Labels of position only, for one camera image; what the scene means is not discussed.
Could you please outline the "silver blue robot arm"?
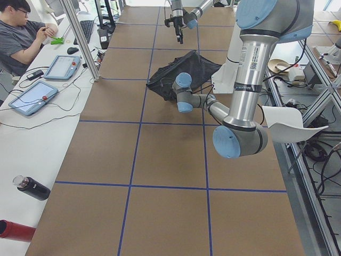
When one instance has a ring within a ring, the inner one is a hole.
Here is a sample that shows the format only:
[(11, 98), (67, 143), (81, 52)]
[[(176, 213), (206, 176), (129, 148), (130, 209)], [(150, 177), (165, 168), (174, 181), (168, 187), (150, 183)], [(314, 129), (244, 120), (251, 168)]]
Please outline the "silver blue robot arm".
[(221, 122), (213, 132), (215, 150), (225, 158), (262, 151), (267, 132), (254, 121), (265, 69), (276, 44), (306, 39), (312, 31), (314, 1), (240, 1), (236, 22), (242, 41), (230, 107), (211, 94), (194, 94), (188, 73), (173, 83), (179, 112), (207, 110)]
[(214, 4), (215, 1), (206, 0), (196, 6), (191, 12), (187, 12), (183, 8), (181, 0), (170, 1), (171, 14), (169, 18), (165, 18), (164, 24), (166, 27), (170, 27), (171, 23), (173, 24), (176, 39), (180, 44), (183, 44), (182, 29), (185, 27), (193, 29), (204, 12), (214, 6)]

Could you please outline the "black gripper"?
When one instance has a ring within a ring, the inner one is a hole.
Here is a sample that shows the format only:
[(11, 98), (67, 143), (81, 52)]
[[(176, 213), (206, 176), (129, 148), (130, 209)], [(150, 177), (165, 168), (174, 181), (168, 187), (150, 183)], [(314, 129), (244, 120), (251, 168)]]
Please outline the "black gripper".
[(170, 17), (168, 19), (165, 19), (164, 21), (164, 24), (166, 27), (170, 27), (171, 23), (173, 24), (173, 27), (175, 29), (177, 41), (180, 44), (183, 44), (183, 34), (182, 34), (182, 28), (184, 26), (183, 17), (182, 16)]

